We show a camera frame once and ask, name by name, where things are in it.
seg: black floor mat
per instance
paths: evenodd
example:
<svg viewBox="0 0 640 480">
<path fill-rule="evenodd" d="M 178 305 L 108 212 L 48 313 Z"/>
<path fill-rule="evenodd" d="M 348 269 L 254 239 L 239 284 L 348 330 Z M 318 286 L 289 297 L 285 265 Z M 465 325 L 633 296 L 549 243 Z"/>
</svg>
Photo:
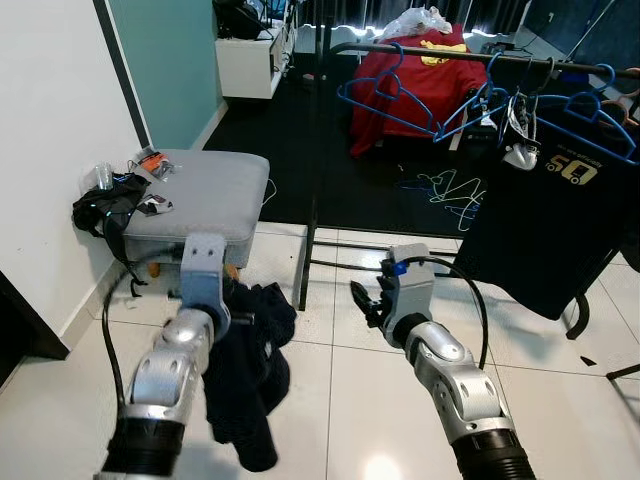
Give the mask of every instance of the black floor mat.
<svg viewBox="0 0 640 480">
<path fill-rule="evenodd" d="M 313 55 L 296 54 L 295 62 L 293 74 L 280 83 L 272 100 L 233 100 L 205 147 L 269 160 L 278 193 L 263 207 L 261 220 L 306 224 L 317 180 L 322 226 L 462 237 L 469 220 L 461 221 L 459 214 L 468 201 L 433 203 L 426 191 L 400 185 L 419 174 L 435 176 L 448 170 L 457 172 L 453 186 L 465 184 L 476 178 L 469 154 L 452 155 L 447 142 L 434 145 L 428 139 L 390 137 L 368 158 L 351 158 L 351 107 L 333 92 L 353 77 L 356 57 L 332 59 L 328 93 L 323 96 L 327 121 L 312 118 L 311 85 L 300 79 L 302 73 L 313 72 Z M 463 193 L 471 193 L 474 186 L 467 184 Z"/>
</svg>

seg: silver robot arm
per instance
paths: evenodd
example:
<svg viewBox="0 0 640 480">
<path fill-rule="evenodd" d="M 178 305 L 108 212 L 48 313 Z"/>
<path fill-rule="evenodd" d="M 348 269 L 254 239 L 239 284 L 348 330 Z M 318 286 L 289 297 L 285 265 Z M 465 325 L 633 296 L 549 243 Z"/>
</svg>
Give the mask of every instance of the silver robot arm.
<svg viewBox="0 0 640 480">
<path fill-rule="evenodd" d="M 417 261 L 428 257 L 423 244 L 392 247 L 378 277 L 380 301 L 352 282 L 354 301 L 370 327 L 405 351 L 435 403 L 463 478 L 535 479 L 496 386 L 471 351 L 433 321 L 429 304 L 435 276 L 426 260 Z"/>
<path fill-rule="evenodd" d="M 222 298 L 224 249 L 217 235 L 187 238 L 180 268 L 182 307 L 140 360 L 95 480 L 171 478 L 198 377 L 231 322 Z"/>
</svg>

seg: clothes rack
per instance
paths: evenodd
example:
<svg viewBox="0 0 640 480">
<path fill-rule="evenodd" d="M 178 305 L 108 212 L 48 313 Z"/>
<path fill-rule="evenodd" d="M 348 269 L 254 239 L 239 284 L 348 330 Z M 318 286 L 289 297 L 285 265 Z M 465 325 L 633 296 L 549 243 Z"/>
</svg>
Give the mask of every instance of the clothes rack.
<svg viewBox="0 0 640 480">
<path fill-rule="evenodd" d="M 328 98 L 326 95 L 335 94 L 328 90 L 326 87 L 326 66 L 331 61 L 334 55 L 337 55 L 340 52 L 344 51 L 358 51 L 358 52 L 379 52 L 385 54 L 398 54 L 398 49 L 391 45 L 385 44 L 361 44 L 361 43 L 341 43 L 332 48 L 331 45 L 331 28 L 333 27 L 333 17 L 328 15 L 324 18 L 324 21 L 321 21 L 323 18 L 323 1 L 316 2 L 316 70 L 315 70 L 315 82 L 314 82 L 314 101 L 311 107 L 311 115 L 312 122 L 321 121 L 326 115 L 326 106 L 330 105 L 330 102 L 333 100 L 332 98 Z M 425 50 L 423 48 L 416 47 L 403 47 L 403 53 L 405 55 L 415 55 L 415 56 L 423 56 L 425 54 Z M 492 55 L 486 54 L 476 54 L 476 53 L 462 53 L 462 52 L 452 52 L 452 51 L 439 51 L 439 50 L 429 50 L 430 57 L 436 58 L 447 58 L 454 60 L 473 60 L 483 62 L 485 64 L 489 63 L 489 61 L 494 58 Z M 540 60 L 540 59 L 530 59 L 528 57 L 509 57 L 502 55 L 496 59 L 497 63 L 500 64 L 511 64 L 511 65 L 520 65 L 527 66 L 530 65 L 532 69 L 539 68 L 548 72 L 550 68 L 549 60 Z M 610 75 L 610 70 L 598 67 L 594 65 L 584 65 L 577 63 L 566 63 L 566 62 L 556 62 L 553 65 L 554 71 L 563 71 L 563 72 L 574 72 L 574 73 L 590 73 L 595 75 Z M 627 70 L 615 70 L 615 74 L 617 78 L 629 78 L 640 81 L 640 73 L 636 71 L 627 71 Z M 319 148 L 323 148 L 324 142 L 326 139 L 318 138 Z M 323 225 L 318 219 L 318 192 L 322 182 L 322 171 L 326 165 L 321 165 L 323 168 L 320 172 L 315 170 L 318 168 L 317 165 L 313 164 L 311 166 L 312 171 L 314 171 L 315 185 L 312 192 L 312 200 L 311 200 L 311 208 L 309 214 L 309 220 L 307 223 L 307 235 L 306 235 L 306 248 L 304 250 L 304 258 L 303 258 L 303 267 L 302 267 L 302 275 L 300 282 L 300 290 L 298 297 L 298 309 L 300 311 L 304 311 L 306 308 L 306 299 L 307 299 L 307 290 L 309 288 L 309 270 L 312 263 L 319 263 L 312 258 L 313 247 L 314 245 L 318 246 L 333 246 L 333 247 L 341 247 L 341 248 L 359 248 L 359 249 L 370 249 L 370 250 L 387 250 L 384 247 L 380 246 L 367 246 L 367 245 L 354 245 L 349 243 L 340 243 L 340 242 L 326 242 L 326 241 L 316 241 L 315 240 L 315 232 L 316 229 L 320 226 L 331 227 L 330 225 Z M 368 232 L 378 232 L 377 230 L 365 230 Z M 383 233 L 395 233 L 395 234 L 403 234 L 405 232 L 383 232 Z M 460 236 L 443 236 L 443 235 L 429 235 L 431 237 L 439 237 L 439 238 L 450 238 L 450 239 L 460 239 Z M 440 256 L 455 256 L 450 252 L 431 252 L 433 255 Z M 587 327 L 589 322 L 589 303 L 585 296 L 585 292 L 591 286 L 591 284 L 600 276 L 602 271 L 606 268 L 606 266 L 610 263 L 613 257 L 618 253 L 618 250 L 612 250 L 609 255 L 604 259 L 601 265 L 595 269 L 594 274 L 585 279 L 584 285 L 585 287 L 576 295 L 576 304 L 578 307 L 578 320 L 569 330 L 567 331 L 567 338 L 570 340 L 576 339 Z M 437 276 L 448 276 L 453 277 L 455 275 L 451 274 L 439 274 Z"/>
</svg>

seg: red garment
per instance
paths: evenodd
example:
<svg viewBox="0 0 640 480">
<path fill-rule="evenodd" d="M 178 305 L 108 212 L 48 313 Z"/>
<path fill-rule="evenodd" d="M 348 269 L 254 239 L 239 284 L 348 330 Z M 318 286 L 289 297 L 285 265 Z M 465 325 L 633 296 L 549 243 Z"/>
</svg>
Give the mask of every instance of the red garment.
<svg viewBox="0 0 640 480">
<path fill-rule="evenodd" d="M 454 25 L 453 32 L 445 35 L 437 30 L 429 30 L 424 35 L 398 37 L 382 43 L 397 42 L 405 47 L 420 47 L 422 40 L 436 45 L 459 45 L 464 43 L 462 26 Z M 424 49 L 425 57 L 429 50 Z M 355 78 L 377 77 L 380 72 L 389 70 L 399 61 L 399 55 L 372 52 L 365 57 L 355 73 Z M 413 93 L 433 114 L 431 131 L 436 131 L 436 122 L 446 121 L 462 105 L 467 92 L 480 88 L 487 80 L 485 67 L 481 62 L 467 60 L 448 60 L 435 66 L 422 63 L 421 57 L 405 55 L 402 65 L 395 70 L 403 88 Z M 395 82 L 387 76 L 380 82 L 380 91 L 395 94 Z M 427 126 L 428 115 L 409 96 L 401 94 L 398 100 L 391 101 L 374 92 L 373 83 L 356 83 L 351 96 L 357 102 L 384 111 L 413 124 Z M 351 123 L 353 145 L 351 155 L 358 157 L 365 153 L 383 135 L 405 135 L 411 137 L 430 137 L 419 130 L 385 118 L 364 108 L 354 107 Z"/>
</svg>

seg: clear cup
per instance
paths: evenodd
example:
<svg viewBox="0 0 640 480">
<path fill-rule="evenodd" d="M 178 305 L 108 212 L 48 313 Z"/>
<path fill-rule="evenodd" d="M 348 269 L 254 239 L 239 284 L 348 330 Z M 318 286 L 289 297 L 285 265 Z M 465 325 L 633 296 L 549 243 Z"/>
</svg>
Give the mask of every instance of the clear cup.
<svg viewBox="0 0 640 480">
<path fill-rule="evenodd" d="M 100 190 L 111 190 L 113 188 L 113 170 L 107 162 L 96 165 L 96 179 Z"/>
</svg>

